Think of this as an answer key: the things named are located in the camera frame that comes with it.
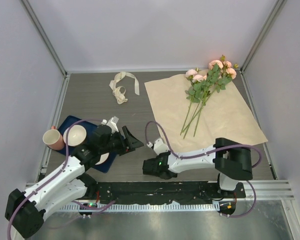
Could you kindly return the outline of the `kraft wrapping paper sheet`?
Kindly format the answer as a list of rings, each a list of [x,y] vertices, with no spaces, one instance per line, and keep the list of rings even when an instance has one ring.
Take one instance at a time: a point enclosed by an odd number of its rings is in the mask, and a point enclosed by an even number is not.
[[[180,134],[185,118],[191,118],[200,107],[186,98],[190,83],[185,75],[152,80],[144,85],[154,119],[159,123],[159,126],[152,123],[148,130],[158,129],[160,137],[167,137],[177,153],[209,147],[217,138],[252,146],[268,141],[254,118],[239,74],[225,90],[212,94],[186,136]]]

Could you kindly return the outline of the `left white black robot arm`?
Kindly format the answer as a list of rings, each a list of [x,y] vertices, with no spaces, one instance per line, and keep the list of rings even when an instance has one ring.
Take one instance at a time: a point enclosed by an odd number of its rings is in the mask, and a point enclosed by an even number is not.
[[[8,220],[7,238],[15,229],[24,239],[33,236],[54,212],[79,199],[92,199],[97,182],[86,172],[94,167],[103,155],[119,156],[143,147],[126,126],[113,131],[100,125],[83,143],[78,145],[65,161],[31,187],[13,190],[7,200],[5,218]]]

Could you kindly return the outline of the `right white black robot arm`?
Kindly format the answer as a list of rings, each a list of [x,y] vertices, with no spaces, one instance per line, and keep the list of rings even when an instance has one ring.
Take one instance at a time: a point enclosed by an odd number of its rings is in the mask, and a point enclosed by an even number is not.
[[[189,152],[173,152],[162,138],[147,146],[156,157],[143,161],[144,175],[169,180],[185,171],[215,169],[219,171],[215,190],[223,198],[233,193],[238,182],[253,179],[251,149],[226,138],[217,138],[215,144]]]

